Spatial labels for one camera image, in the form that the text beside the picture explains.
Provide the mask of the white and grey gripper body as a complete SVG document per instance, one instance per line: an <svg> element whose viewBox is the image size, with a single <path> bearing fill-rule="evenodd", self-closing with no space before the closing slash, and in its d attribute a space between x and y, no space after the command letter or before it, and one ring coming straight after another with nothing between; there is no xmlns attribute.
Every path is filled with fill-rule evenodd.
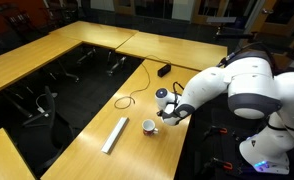
<svg viewBox="0 0 294 180"><path fill-rule="evenodd" d="M179 108L175 108L173 104L168 104L164 108L161 108L157 115L161 118L162 122L175 126L183 119L184 112Z"/></svg>

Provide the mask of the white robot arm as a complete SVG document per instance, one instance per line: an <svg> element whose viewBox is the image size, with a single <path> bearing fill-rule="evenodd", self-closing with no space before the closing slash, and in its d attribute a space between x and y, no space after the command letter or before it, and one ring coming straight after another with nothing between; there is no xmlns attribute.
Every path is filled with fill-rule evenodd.
<svg viewBox="0 0 294 180"><path fill-rule="evenodd" d="M158 115L175 126L222 93L235 115L268 120L261 132L240 143L242 157L260 173L287 175L287 152L294 148L294 72L275 75L264 53L240 53L196 74L180 95L158 89Z"/></svg>

